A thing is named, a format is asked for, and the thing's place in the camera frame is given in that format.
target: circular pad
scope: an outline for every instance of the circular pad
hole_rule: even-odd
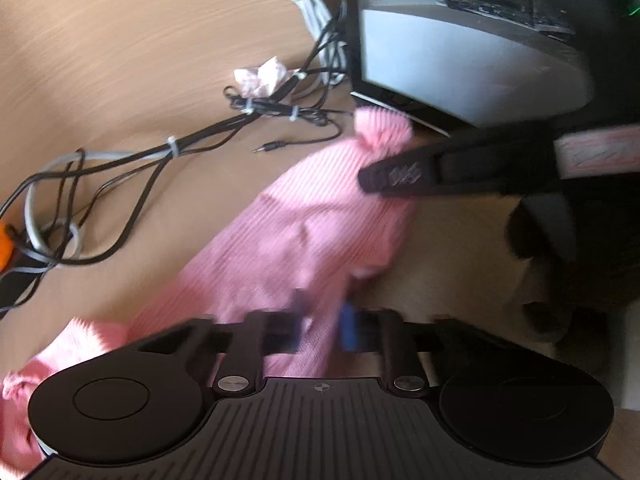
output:
[[[200,421],[202,391],[170,354],[116,351],[62,370],[31,396],[44,446],[91,464],[123,464],[178,444]]]
[[[547,464],[606,436],[613,402],[592,377],[542,356],[488,361],[451,378],[440,394],[445,421],[467,444],[507,462]]]
[[[74,404],[80,413],[96,420],[117,420],[145,407],[149,390],[130,379],[98,379],[78,390]]]

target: black device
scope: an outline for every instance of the black device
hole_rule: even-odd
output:
[[[382,377],[263,379],[263,357],[295,351],[301,321],[192,320],[53,375],[29,405],[49,457],[28,478],[616,478],[596,459],[612,401],[576,368],[382,310],[356,315],[353,345],[381,356]]]
[[[590,12],[588,0],[572,0]],[[441,133],[587,104],[590,71],[555,0],[348,0],[353,95]],[[625,7],[625,14],[638,8]]]
[[[612,312],[640,296],[640,0],[548,2],[584,57],[590,101],[545,118],[462,128],[358,175],[365,192],[385,196],[523,196],[507,236],[518,257],[550,269],[549,300],[534,306],[545,320],[530,320],[543,338],[567,330],[576,308]]]

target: ribbed black surface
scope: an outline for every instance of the ribbed black surface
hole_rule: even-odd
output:
[[[612,480],[616,477],[587,458],[552,468],[492,462],[455,442],[424,402],[393,397],[374,379],[269,379],[254,396],[219,402],[191,440],[164,456],[120,467],[81,466],[53,458],[29,478]]]

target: black cable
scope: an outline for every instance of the black cable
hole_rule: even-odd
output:
[[[318,55],[318,53],[325,48],[328,44],[330,44],[330,41],[328,41],[325,44],[322,44],[321,46],[321,42],[322,40],[328,36],[330,38],[330,40],[333,39],[333,34],[334,34],[334,30],[335,30],[335,25],[337,23],[337,18],[334,17],[332,18],[326,25],[324,31],[321,33],[321,35],[318,37],[318,40],[316,40],[316,42],[314,43],[314,46],[312,48],[312,51],[310,53],[310,55],[307,57],[306,61],[303,63],[302,67],[300,68],[300,73],[321,73],[321,72],[330,72],[330,73],[338,73],[338,71],[336,70],[332,70],[331,68],[327,68],[327,69],[310,69],[309,66],[311,64],[311,62],[315,59],[315,57]],[[288,79],[287,81],[284,82],[283,85],[280,86],[280,88],[278,88],[273,95],[271,96],[271,98],[269,99],[269,101],[274,104],[274,105],[278,105],[278,106],[286,106],[286,105],[282,105],[280,103],[280,101],[282,99],[284,99],[288,94],[290,94],[294,88],[297,86],[297,84],[300,82],[302,78],[299,75],[294,75],[292,76],[290,79]],[[334,136],[330,136],[330,137],[326,137],[324,140],[331,140],[331,139],[335,139],[338,136],[340,136],[341,129],[340,126],[335,123],[335,121],[329,119],[328,117],[326,117],[325,111],[323,110],[313,110],[312,112],[305,112],[306,113],[306,120],[308,120],[308,122],[311,122],[312,124],[315,124],[317,126],[326,126],[328,124],[333,124],[334,126],[336,126],[336,128],[338,129],[338,133],[335,134]],[[228,120],[225,121],[221,121],[220,123],[214,124],[212,126],[208,126],[207,128],[203,128],[202,130],[199,130],[197,132],[194,132],[192,134],[189,134],[185,137],[182,137],[180,139],[177,139],[175,141],[175,145],[178,149],[178,152],[180,155],[190,155],[190,154],[195,154],[195,153],[203,153],[203,152],[208,152],[211,150],[215,150],[217,148],[219,148],[220,146],[223,146],[224,144],[226,144],[227,142],[229,142],[229,140],[231,140],[243,127],[253,123],[255,120],[257,120],[258,118],[261,117],[261,113],[258,113],[257,111],[254,113],[250,113],[250,114],[246,114],[243,113],[241,115],[229,118]],[[229,132],[228,136],[225,137],[225,139],[221,140],[220,142],[215,143],[212,146],[206,146],[206,147],[202,147],[202,148],[191,148],[189,149],[190,146],[193,146],[194,144],[201,142],[204,139],[207,139],[209,137],[212,136],[216,136],[219,134],[222,134],[224,132]],[[293,142],[289,142],[289,144],[309,144],[312,142],[323,142],[324,140],[322,139],[317,139],[317,140],[308,140],[308,141],[293,141]],[[153,162],[150,162],[148,164],[144,164],[138,168],[134,168],[133,170],[127,171],[124,174],[121,174],[115,178],[112,178],[111,180],[105,182],[102,186],[100,186],[100,188],[98,188],[98,190],[96,191],[96,193],[94,194],[94,196],[92,197],[91,202],[89,203],[89,205],[87,206],[84,215],[82,216],[81,220],[78,222],[78,227],[80,227],[82,224],[84,224],[86,222],[86,220],[88,219],[89,215],[92,212],[92,209],[94,208],[95,202],[104,195],[104,193],[106,192],[106,190],[108,190],[109,188],[116,186],[116,184],[126,180],[127,178],[140,173],[146,169],[149,169],[151,167],[155,167],[155,170],[153,171],[153,173],[151,174],[151,176],[149,177],[147,183],[145,184],[145,187],[142,190],[142,193],[140,194],[140,197],[138,199],[138,201],[136,202],[136,205],[131,213],[131,215],[129,216],[129,219],[127,220],[122,232],[120,233],[120,235],[118,236],[117,240],[111,245],[111,247],[109,247],[107,250],[105,250],[104,252],[100,253],[100,254],[96,254],[95,256],[91,256],[91,257],[87,257],[87,258],[64,258],[63,257],[63,253],[64,253],[64,248],[66,248],[66,245],[70,242],[70,239],[68,240],[68,236],[69,236],[69,227],[70,227],[70,222],[71,222],[71,215],[72,215],[72,207],[73,207],[73,202],[74,202],[74,195],[76,193],[76,189],[78,186],[78,180],[82,177],[82,176],[86,176],[89,174],[95,174],[95,173],[99,173],[101,171],[106,171],[106,170],[111,170],[113,168],[119,168],[121,166],[124,166],[126,164],[130,164],[133,162],[137,162],[139,160],[142,160],[148,156],[153,156],[157,153],[160,152],[164,152],[165,150],[167,150],[167,145],[166,144],[162,144],[160,146],[155,146],[153,148],[149,148],[148,150],[145,150],[144,152],[139,152],[139,153],[135,153],[133,155],[129,155],[117,160],[113,160],[113,161],[109,161],[109,162],[105,162],[103,164],[99,164],[97,166],[92,166],[90,168],[84,168],[84,156],[81,156],[81,161],[78,165],[78,168],[71,170],[69,169],[69,167],[65,168],[64,171],[45,171],[45,172],[41,172],[41,173],[36,173],[34,175],[31,175],[29,178],[25,179],[20,186],[17,187],[17,189],[14,190],[14,192],[9,196],[9,199],[4,202],[2,204],[2,207],[0,207],[0,218],[2,218],[2,216],[5,215],[6,211],[8,210],[8,208],[13,204],[13,202],[31,185],[31,184],[35,184],[37,182],[40,182],[42,180],[52,180],[52,179],[62,179],[65,180],[67,178],[73,178],[73,183],[72,183],[72,190],[70,191],[70,196],[69,196],[69,200],[67,203],[67,218],[65,221],[65,235],[63,235],[63,244],[61,244],[59,246],[59,249],[56,250],[56,253],[52,255],[50,254],[43,254],[41,251],[37,251],[35,249],[33,249],[27,242],[25,242],[22,237],[17,233],[16,229],[14,227],[12,227],[11,225],[8,226],[7,232],[9,234],[9,236],[11,237],[15,247],[21,251],[22,253],[26,254],[27,256],[35,259],[35,260],[39,260],[39,261],[45,261],[47,262],[49,265],[51,266],[55,266],[55,265],[66,265],[66,266],[85,266],[85,265],[91,265],[91,264],[96,264],[99,262],[102,262],[104,260],[106,260],[107,258],[109,258],[110,256],[114,255],[126,242],[126,240],[129,238],[130,233],[132,232],[132,229],[134,227],[135,222],[138,220],[140,213],[142,212],[142,209],[145,205],[146,200],[148,199],[149,194],[151,193],[152,187],[154,186],[156,180],[158,179],[158,176],[161,174],[162,170],[164,170],[164,168],[166,167],[166,165],[173,159],[173,154],[170,153],[166,156],[164,156],[163,158],[160,158],[159,160],[155,160]],[[40,283],[40,280],[42,279],[43,274],[38,275],[36,282],[34,283]]]
[[[272,152],[286,146],[295,146],[301,144],[317,144],[318,142],[329,142],[335,140],[342,135],[342,127],[336,121],[329,118],[329,114],[341,114],[341,115],[353,115],[346,110],[332,110],[317,108],[316,105],[324,102],[324,98],[321,98],[321,102],[316,103],[313,107],[300,107],[285,105],[282,103],[274,102],[269,98],[254,98],[246,99],[242,97],[238,90],[228,86],[224,89],[224,95],[229,100],[230,106],[234,110],[246,110],[246,107],[250,105],[251,110],[255,114],[269,116],[269,117],[289,117],[306,121],[313,126],[328,126],[333,125],[336,128],[336,133],[332,136],[319,137],[317,139],[307,140],[272,140],[265,142],[259,148],[254,150],[254,153],[258,152]]]
[[[329,62],[328,65],[328,74],[327,74],[327,79],[331,80],[332,76],[334,75],[334,65],[335,63],[338,61],[338,49],[334,49],[334,54]],[[322,88],[322,94],[320,95],[320,98],[318,99],[318,101],[316,102],[316,104],[312,105],[312,108],[322,108],[324,106],[324,104],[326,103],[327,98],[329,97],[329,90],[332,87],[329,86],[328,84],[324,86],[324,88]]]
[[[80,148],[77,152],[80,155],[80,158],[78,160],[78,170],[82,170],[82,167],[84,166],[84,158],[85,158],[86,152],[82,148]],[[73,163],[69,162],[65,168],[69,170],[72,167],[72,165]],[[71,188],[69,190],[69,196],[68,196],[67,208],[66,208],[66,219],[65,219],[64,231],[63,231],[64,234],[63,234],[62,241],[60,242],[59,246],[56,248],[56,251],[55,251],[55,255],[58,257],[64,255],[66,247],[68,246],[68,243],[71,240],[70,226],[71,226],[71,219],[72,219],[73,204],[76,198],[76,190],[78,189],[79,179],[80,179],[79,176],[74,178],[74,180],[71,183]],[[63,178],[60,180],[60,185],[58,186],[58,195],[56,198],[55,215],[51,223],[51,227],[47,230],[45,234],[46,238],[49,238],[53,233],[53,231],[56,230],[56,224],[58,223],[58,218],[60,216],[60,209],[62,208],[62,195],[63,195],[65,183],[66,183],[66,178]],[[13,274],[16,272],[36,271],[38,273],[38,275],[34,278],[33,282],[31,283],[31,286],[29,288],[27,295],[24,298],[22,298],[20,301],[17,301],[16,303],[10,306],[5,306],[0,308],[0,314],[4,315],[9,310],[13,310],[14,308],[18,308],[20,306],[23,306],[25,303],[27,303],[35,295],[36,291],[38,290],[40,283],[42,282],[42,279],[44,277],[44,274],[49,270],[51,270],[51,268],[52,268],[51,266],[43,267],[41,269],[37,269],[37,268],[23,269],[21,267],[13,267],[11,269],[8,269],[7,272],[0,274],[0,280],[2,280],[9,274]]]

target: logo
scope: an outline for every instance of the logo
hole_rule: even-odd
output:
[[[413,184],[422,176],[422,171],[417,162],[410,166],[393,168],[389,173],[389,184],[391,186],[401,186],[402,184]]]
[[[331,386],[329,386],[327,383],[316,383],[316,385],[314,386],[314,390],[320,392],[321,394],[324,394],[325,391],[331,389]]]

